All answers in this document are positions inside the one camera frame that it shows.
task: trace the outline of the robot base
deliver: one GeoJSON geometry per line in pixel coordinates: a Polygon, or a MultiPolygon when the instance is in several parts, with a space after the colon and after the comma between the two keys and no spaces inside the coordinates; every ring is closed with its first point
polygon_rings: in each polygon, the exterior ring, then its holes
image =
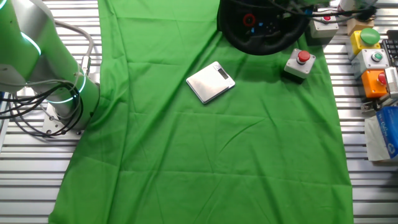
{"type": "MultiPolygon", "coordinates": [[[[57,117],[57,114],[54,111],[54,107],[49,103],[47,104],[47,113],[54,118],[57,117]]],[[[51,117],[46,116],[44,119],[44,124],[43,124],[43,129],[42,132],[44,133],[54,133],[58,131],[60,128],[62,128],[64,124],[62,124],[59,121],[54,120],[51,117]]],[[[54,138],[45,138],[48,141],[59,141],[59,140],[79,140],[81,138],[81,135],[83,134],[84,131],[79,131],[79,130],[70,130],[69,132],[65,133],[64,135],[59,135],[54,138]]]]}

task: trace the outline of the cable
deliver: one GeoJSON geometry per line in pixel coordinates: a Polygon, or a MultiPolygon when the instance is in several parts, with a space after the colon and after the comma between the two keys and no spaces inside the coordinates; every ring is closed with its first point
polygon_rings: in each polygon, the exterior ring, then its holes
{"type": "MultiPolygon", "coordinates": [[[[27,114],[27,113],[31,112],[32,110],[36,109],[36,107],[38,107],[44,100],[45,100],[45,97],[41,98],[40,100],[38,100],[38,102],[35,103],[34,106],[32,106],[29,109],[26,109],[23,112],[19,112],[19,108],[16,108],[16,111],[18,111],[18,114],[13,114],[12,113],[13,110],[10,110],[10,114],[11,115],[9,115],[9,116],[0,116],[0,119],[12,119],[12,118],[16,118],[18,116],[22,116],[24,114],[27,114]]],[[[10,103],[10,102],[17,103],[17,100],[14,99],[13,101],[6,101],[6,102],[8,102],[8,103],[10,103]]]]}
{"type": "Polygon", "coordinates": [[[21,107],[26,106],[26,105],[27,105],[27,104],[21,104],[21,105],[19,105],[19,106],[14,107],[14,108],[10,108],[10,109],[8,109],[8,110],[2,111],[2,112],[0,112],[0,114],[6,114],[6,113],[8,113],[8,112],[10,112],[10,111],[12,111],[12,110],[16,110],[16,109],[21,108],[21,107]]]}
{"type": "MultiPolygon", "coordinates": [[[[303,13],[303,11],[301,10],[300,6],[297,5],[296,2],[290,1],[290,4],[293,5],[293,7],[294,7],[298,12],[303,13]]],[[[320,19],[316,19],[315,17],[312,17],[312,18],[310,18],[310,19],[312,19],[312,20],[314,20],[314,21],[317,21],[317,22],[321,22],[321,23],[323,23],[323,24],[336,24],[336,23],[340,23],[340,22],[346,22],[346,21],[348,21],[348,20],[350,20],[350,19],[352,19],[352,18],[355,18],[355,16],[350,16],[350,17],[348,17],[348,18],[344,18],[344,19],[338,20],[338,21],[323,21],[323,20],[320,20],[320,19]]]]}
{"type": "Polygon", "coordinates": [[[79,92],[78,92],[78,90],[77,90],[76,88],[74,89],[74,93],[71,92],[71,95],[72,95],[72,96],[75,96],[75,94],[78,95],[77,97],[73,97],[73,101],[74,101],[75,106],[77,105],[76,100],[78,100],[78,101],[81,102],[80,114],[78,115],[78,117],[77,117],[77,119],[75,120],[75,122],[74,122],[69,128],[67,128],[67,127],[68,127],[68,126],[70,125],[70,123],[74,120],[74,118],[70,119],[70,120],[66,123],[66,125],[65,125],[64,127],[62,127],[61,129],[59,129],[58,131],[56,131],[56,132],[54,132],[54,133],[43,133],[42,131],[40,131],[40,130],[34,128],[32,125],[30,125],[30,124],[23,118],[23,116],[20,116],[20,119],[21,119],[26,125],[28,125],[28,127],[30,127],[31,129],[33,129],[34,131],[36,131],[36,133],[32,133],[32,132],[29,132],[28,130],[24,129],[24,128],[19,124],[19,122],[16,120],[16,118],[14,118],[13,120],[14,120],[14,122],[18,125],[18,127],[21,128],[21,129],[23,130],[23,132],[25,132],[25,133],[27,133],[27,134],[30,134],[30,135],[32,135],[32,136],[43,137],[43,138],[44,138],[44,137],[53,137],[53,136],[63,135],[63,134],[65,134],[65,133],[67,133],[68,131],[70,131],[71,129],[73,129],[73,128],[76,126],[76,124],[79,122],[80,118],[81,118],[82,115],[83,115],[83,111],[84,111],[83,102],[81,101],[79,92]]]}
{"type": "MultiPolygon", "coordinates": [[[[260,9],[269,9],[269,7],[267,7],[267,6],[257,6],[257,5],[241,2],[239,0],[229,0],[229,1],[232,1],[232,2],[234,2],[236,4],[239,4],[239,5],[242,5],[242,6],[246,6],[246,7],[256,7],[256,8],[260,8],[260,9]]],[[[373,5],[373,4],[369,4],[364,9],[357,9],[357,10],[352,10],[352,11],[334,12],[334,13],[331,13],[331,14],[317,14],[317,15],[311,14],[311,15],[309,15],[309,14],[306,14],[306,13],[303,13],[303,12],[295,12],[295,11],[292,11],[290,9],[287,9],[287,8],[281,6],[280,4],[275,3],[273,0],[267,0],[267,1],[269,3],[271,3],[273,6],[279,8],[279,9],[281,9],[283,11],[289,12],[289,13],[294,14],[294,15],[305,16],[305,17],[342,16],[342,15],[347,15],[347,14],[352,14],[352,13],[366,12],[373,5]]]]}
{"type": "Polygon", "coordinates": [[[8,86],[15,86],[15,87],[35,86],[35,85],[51,84],[51,83],[72,83],[72,82],[67,81],[67,80],[46,80],[46,81],[40,81],[40,82],[27,82],[25,84],[15,84],[15,83],[5,83],[5,82],[0,81],[0,85],[8,85],[8,86]]]}
{"type": "Polygon", "coordinates": [[[317,11],[317,12],[327,12],[327,11],[335,11],[335,12],[338,12],[337,9],[326,9],[326,10],[317,11]]]}
{"type": "Polygon", "coordinates": [[[55,24],[58,26],[62,26],[64,28],[73,30],[73,31],[78,32],[78,33],[82,34],[83,36],[85,36],[88,40],[88,50],[87,50],[87,53],[85,54],[85,56],[91,55],[91,52],[93,51],[93,48],[94,48],[94,40],[91,37],[91,35],[89,35],[89,33],[87,33],[86,31],[84,31],[83,29],[81,29],[77,26],[73,26],[73,25],[70,25],[70,24],[67,24],[67,23],[64,23],[61,21],[55,21],[55,24]]]}
{"type": "MultiPolygon", "coordinates": [[[[70,88],[70,91],[72,91],[72,90],[76,87],[76,84],[77,84],[77,81],[78,81],[78,79],[79,79],[79,75],[80,75],[80,74],[81,74],[81,73],[78,72],[78,75],[76,76],[76,80],[75,80],[73,86],[70,88]]],[[[79,105],[80,105],[80,100],[78,101],[78,104],[77,104],[77,106],[75,107],[75,109],[74,109],[73,111],[71,111],[68,115],[66,115],[66,116],[63,117],[63,116],[60,116],[59,114],[57,114],[57,116],[58,116],[59,118],[64,119],[64,120],[66,120],[66,119],[68,119],[68,118],[71,118],[71,117],[73,116],[73,114],[76,112],[76,110],[77,110],[77,108],[79,107],[79,105]]],[[[43,105],[40,104],[40,108],[42,109],[42,111],[43,111],[49,118],[53,118],[53,119],[56,120],[56,121],[62,122],[61,120],[59,120],[59,119],[57,119],[57,118],[54,118],[54,116],[52,116],[49,112],[47,112],[47,110],[43,107],[43,105]]]]}
{"type": "Polygon", "coordinates": [[[372,16],[375,16],[377,13],[377,9],[376,7],[371,7],[370,10],[357,14],[355,16],[355,19],[360,21],[360,22],[366,22],[368,20],[370,20],[370,18],[372,18],[372,16]]]}
{"type": "Polygon", "coordinates": [[[12,100],[12,99],[5,99],[5,98],[2,98],[1,100],[2,100],[2,101],[5,101],[5,102],[15,102],[15,103],[24,102],[24,101],[32,101],[32,100],[36,100],[36,99],[38,99],[38,98],[41,98],[42,96],[48,97],[48,96],[49,96],[51,93],[53,93],[55,90],[58,90],[59,88],[61,88],[60,86],[62,86],[62,85],[58,85],[58,86],[52,88],[51,90],[46,91],[46,92],[41,93],[41,94],[36,95],[36,96],[31,96],[31,97],[27,97],[27,98],[23,98],[23,99],[19,99],[19,100],[12,100]]]}

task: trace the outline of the black cable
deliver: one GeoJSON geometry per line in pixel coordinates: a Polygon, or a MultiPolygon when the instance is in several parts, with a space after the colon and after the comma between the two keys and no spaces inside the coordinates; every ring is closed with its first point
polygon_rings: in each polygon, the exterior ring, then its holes
{"type": "Polygon", "coordinates": [[[34,106],[32,106],[32,107],[29,108],[29,109],[26,109],[26,110],[23,111],[23,112],[19,112],[19,109],[17,108],[18,114],[13,114],[12,111],[10,111],[10,114],[11,114],[11,115],[9,115],[9,116],[0,116],[0,119],[12,119],[12,118],[17,118],[17,117],[19,117],[19,116],[22,116],[22,115],[24,115],[24,114],[27,114],[27,113],[31,112],[32,110],[36,109],[36,107],[38,107],[45,99],[46,99],[46,97],[41,98],[40,100],[38,100],[38,101],[36,102],[36,104],[35,104],[34,106]]]}
{"type": "MultiPolygon", "coordinates": [[[[269,6],[257,6],[257,5],[253,5],[253,4],[248,4],[248,3],[245,3],[245,2],[241,2],[240,0],[229,0],[229,1],[232,1],[232,2],[234,2],[234,3],[236,3],[236,4],[241,5],[241,6],[256,7],[256,8],[259,8],[259,9],[269,9],[269,6]]],[[[350,15],[350,14],[352,14],[352,13],[367,12],[367,11],[370,9],[370,7],[371,7],[371,6],[369,5],[369,6],[365,7],[364,9],[357,9],[357,10],[352,10],[352,11],[334,12],[334,13],[328,13],[328,14],[317,14],[317,15],[312,14],[312,15],[309,15],[309,14],[306,14],[306,13],[300,13],[300,12],[296,12],[296,11],[292,11],[292,10],[290,10],[290,9],[287,9],[287,8],[281,6],[280,4],[275,3],[273,0],[267,0],[267,1],[268,1],[269,3],[271,3],[273,6],[279,8],[279,9],[281,9],[281,10],[283,10],[283,11],[289,12],[289,13],[291,13],[291,14],[293,14],[293,15],[305,16],[305,17],[323,17],[323,16],[342,16],[342,15],[350,15]]]]}
{"type": "Polygon", "coordinates": [[[370,20],[370,18],[372,18],[373,15],[376,15],[376,11],[377,11],[376,7],[371,6],[368,11],[356,15],[355,18],[358,21],[366,22],[370,20]]]}
{"type": "Polygon", "coordinates": [[[48,91],[46,91],[46,92],[44,92],[44,93],[35,95],[35,96],[31,96],[31,97],[27,97],[27,98],[23,98],[23,99],[18,99],[18,100],[1,98],[0,101],[13,102],[13,103],[16,102],[16,103],[19,103],[19,102],[24,102],[24,101],[36,100],[36,99],[38,99],[38,98],[40,98],[40,97],[42,97],[42,96],[47,96],[47,93],[48,93],[48,92],[53,93],[55,90],[58,90],[58,89],[61,88],[61,87],[67,86],[67,84],[68,84],[68,83],[59,84],[59,85],[57,85],[56,87],[53,87],[52,89],[50,89],[50,90],[48,90],[48,91]]]}
{"type": "Polygon", "coordinates": [[[68,126],[70,125],[70,123],[75,119],[75,115],[76,115],[77,111],[75,111],[75,112],[72,114],[71,119],[68,120],[68,122],[66,123],[66,125],[65,125],[64,127],[62,127],[61,129],[59,129],[58,131],[56,131],[56,132],[54,132],[54,133],[44,133],[44,132],[42,132],[42,131],[40,131],[40,130],[34,128],[32,125],[30,125],[30,124],[23,118],[23,116],[20,116],[20,119],[21,119],[26,125],[28,125],[28,127],[30,127],[31,129],[33,129],[34,131],[36,131],[36,133],[29,132],[28,130],[26,130],[25,128],[23,128],[23,127],[19,124],[19,122],[16,120],[16,118],[14,118],[14,122],[17,124],[17,126],[18,126],[19,128],[21,128],[21,129],[23,130],[23,132],[25,132],[25,133],[27,133],[27,134],[30,134],[30,135],[32,135],[32,136],[36,136],[36,137],[43,137],[43,138],[44,138],[44,137],[53,137],[53,136],[59,136],[59,135],[63,135],[63,134],[65,134],[65,133],[67,133],[68,131],[70,131],[71,129],[73,129],[73,128],[76,126],[76,124],[79,122],[79,120],[80,120],[81,117],[83,116],[83,111],[84,111],[83,102],[82,102],[82,100],[81,100],[81,97],[80,97],[80,94],[79,94],[78,90],[77,90],[76,88],[74,88],[73,91],[74,91],[74,92],[71,91],[71,96],[72,96],[72,98],[73,98],[73,99],[72,99],[72,100],[73,100],[73,104],[74,104],[75,106],[80,105],[80,114],[79,114],[79,116],[77,117],[77,119],[75,120],[75,122],[74,122],[69,128],[67,128],[67,127],[68,127],[68,126]]]}
{"type": "Polygon", "coordinates": [[[28,103],[19,103],[19,104],[20,104],[19,106],[15,106],[15,107],[10,108],[10,109],[8,109],[8,110],[2,111],[2,112],[0,112],[0,114],[6,114],[6,113],[8,113],[8,112],[14,111],[14,110],[16,110],[16,109],[18,109],[18,108],[21,108],[21,107],[23,107],[23,106],[32,105],[32,104],[35,104],[35,103],[36,103],[36,101],[35,101],[35,102],[30,101],[30,102],[28,102],[28,103]]]}

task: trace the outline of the metal rail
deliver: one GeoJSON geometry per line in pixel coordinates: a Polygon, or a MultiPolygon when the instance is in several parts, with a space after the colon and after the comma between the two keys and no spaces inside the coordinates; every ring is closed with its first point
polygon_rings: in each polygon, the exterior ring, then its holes
{"type": "MultiPolygon", "coordinates": [[[[90,76],[98,82],[102,48],[97,2],[45,3],[57,20],[76,25],[93,36],[95,47],[90,76]]],[[[398,29],[398,9],[380,9],[377,15],[375,29],[386,39],[387,30],[398,29]]],[[[87,50],[86,39],[61,27],[57,31],[68,50],[80,61],[87,50]]],[[[353,184],[354,222],[398,223],[398,164],[373,164],[367,160],[364,116],[360,111],[358,88],[349,69],[344,45],[347,38],[346,27],[341,26],[324,51],[353,184]]],[[[34,126],[41,127],[45,115],[36,110],[26,118],[34,126]]],[[[0,223],[48,222],[76,144],[72,139],[47,142],[33,138],[9,122],[0,153],[0,223]]]]}

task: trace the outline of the green button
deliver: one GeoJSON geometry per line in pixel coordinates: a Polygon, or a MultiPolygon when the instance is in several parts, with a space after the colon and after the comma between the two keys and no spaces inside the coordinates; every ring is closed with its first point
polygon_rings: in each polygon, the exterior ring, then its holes
{"type": "Polygon", "coordinates": [[[380,41],[380,34],[372,28],[365,28],[361,31],[361,40],[366,45],[372,46],[380,41]]]}
{"type": "Polygon", "coordinates": [[[379,59],[379,60],[383,59],[383,55],[380,54],[380,53],[374,54],[374,57],[377,58],[377,59],[379,59]]]}

